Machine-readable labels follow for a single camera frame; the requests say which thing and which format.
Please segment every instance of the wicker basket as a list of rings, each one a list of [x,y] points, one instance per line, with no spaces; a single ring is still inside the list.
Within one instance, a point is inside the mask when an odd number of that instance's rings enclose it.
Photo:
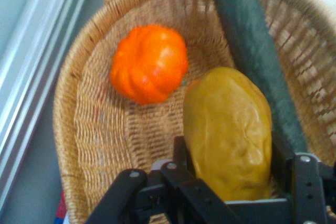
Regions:
[[[261,0],[310,151],[336,153],[336,31],[314,0]],[[160,23],[186,39],[192,81],[216,66],[234,67],[213,0],[106,0],[82,29],[61,69],[54,131],[71,223],[83,223],[115,176],[148,171],[170,157],[183,132],[180,87],[163,104],[138,106],[109,84],[119,40],[134,26]],[[159,216],[154,222],[164,222]]]

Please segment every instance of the black bracket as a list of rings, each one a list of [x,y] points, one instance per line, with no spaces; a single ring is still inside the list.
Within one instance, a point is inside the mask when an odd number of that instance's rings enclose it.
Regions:
[[[149,223],[165,213],[170,223],[336,223],[335,168],[307,153],[293,153],[274,134],[271,171],[285,197],[223,202],[195,178],[183,137],[176,137],[171,162],[148,175],[138,169],[120,173],[87,220],[88,224]]]

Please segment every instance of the basket rim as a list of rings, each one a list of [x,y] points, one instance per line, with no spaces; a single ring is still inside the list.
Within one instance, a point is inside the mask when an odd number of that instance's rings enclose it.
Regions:
[[[118,19],[145,1],[147,0],[111,0],[106,3],[81,29],[61,68],[55,93],[53,128],[61,181],[71,223],[84,222],[89,214],[82,184],[83,174],[78,164],[76,130],[73,123],[77,84],[81,79],[85,62],[92,54],[96,44],[105,37],[110,27]],[[325,4],[318,0],[282,1],[306,15],[312,26],[319,28],[317,32],[326,41],[336,40],[336,25],[331,17],[331,9]],[[65,111],[68,111],[72,116],[66,118]]]

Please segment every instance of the fake vegetable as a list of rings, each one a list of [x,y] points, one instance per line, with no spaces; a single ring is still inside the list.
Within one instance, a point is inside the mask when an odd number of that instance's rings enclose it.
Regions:
[[[269,198],[271,111],[260,90],[215,68],[189,88],[183,109],[196,176],[225,201]]]
[[[160,103],[177,89],[188,69],[184,39],[158,25],[136,27],[112,59],[114,88],[139,104]]]

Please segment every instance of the bolt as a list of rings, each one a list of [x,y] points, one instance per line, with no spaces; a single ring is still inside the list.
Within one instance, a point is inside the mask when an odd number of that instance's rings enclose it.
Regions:
[[[310,161],[310,157],[308,157],[308,156],[301,156],[301,157],[300,157],[300,160],[301,160],[302,162],[306,162],[306,163],[308,163],[308,162]]]
[[[130,173],[130,177],[131,177],[131,178],[139,177],[139,175],[140,175],[140,173],[135,172],[135,171],[131,171],[131,173]]]
[[[173,170],[173,169],[176,169],[176,168],[177,168],[177,165],[174,164],[174,163],[169,163],[169,164],[167,165],[167,168],[168,168],[169,170]]]

